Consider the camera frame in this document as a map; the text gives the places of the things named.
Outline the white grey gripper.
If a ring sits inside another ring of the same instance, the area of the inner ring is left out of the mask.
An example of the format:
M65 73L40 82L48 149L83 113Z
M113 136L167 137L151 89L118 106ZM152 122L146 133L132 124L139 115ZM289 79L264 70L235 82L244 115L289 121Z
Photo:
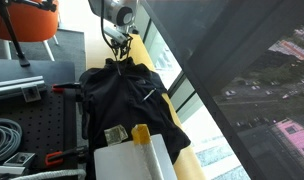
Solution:
M108 26L105 26L103 28L104 33L108 35L111 38L111 46L112 46L112 52L114 54L115 60L118 60L118 54L119 54L119 44L120 45L120 58L123 58L124 56L128 55L131 49L131 43L133 40L133 37L128 35L127 37L116 30L115 28L111 28Z

